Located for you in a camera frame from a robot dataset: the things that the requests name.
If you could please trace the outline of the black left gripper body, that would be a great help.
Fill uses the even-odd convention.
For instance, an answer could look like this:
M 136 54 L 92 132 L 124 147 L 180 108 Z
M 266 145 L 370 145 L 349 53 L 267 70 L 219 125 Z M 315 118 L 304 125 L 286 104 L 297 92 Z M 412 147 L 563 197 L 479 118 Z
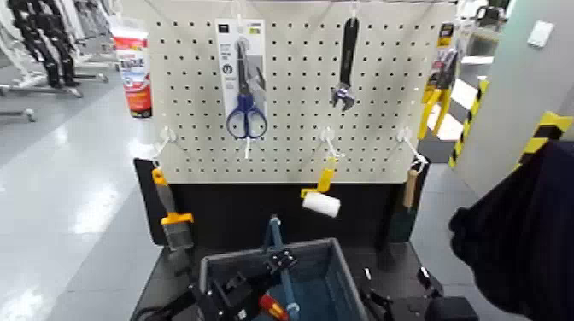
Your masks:
M 261 314 L 260 298 L 272 287 L 272 275 L 246 277 L 236 273 L 226 282 L 211 280 L 196 298 L 197 319 L 203 321 L 253 320 Z

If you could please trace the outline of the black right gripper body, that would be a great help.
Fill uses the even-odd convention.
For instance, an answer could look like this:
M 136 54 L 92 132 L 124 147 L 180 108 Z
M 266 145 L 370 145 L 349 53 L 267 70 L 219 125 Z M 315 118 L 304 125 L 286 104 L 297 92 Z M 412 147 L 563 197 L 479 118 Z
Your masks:
M 391 321 L 478 321 L 469 300 L 462 296 L 407 297 L 393 300 L 385 313 Z

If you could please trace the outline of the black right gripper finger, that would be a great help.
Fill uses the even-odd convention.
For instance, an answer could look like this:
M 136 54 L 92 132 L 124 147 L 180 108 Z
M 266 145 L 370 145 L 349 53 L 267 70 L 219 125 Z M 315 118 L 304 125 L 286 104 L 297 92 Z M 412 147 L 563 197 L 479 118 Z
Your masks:
M 443 297 L 442 284 L 423 266 L 417 272 L 417 279 L 425 289 L 426 297 Z
M 369 310 L 383 311 L 386 309 L 387 300 L 381 296 L 372 284 L 372 274 L 369 267 L 363 268 L 363 277 L 360 281 L 360 298 Z

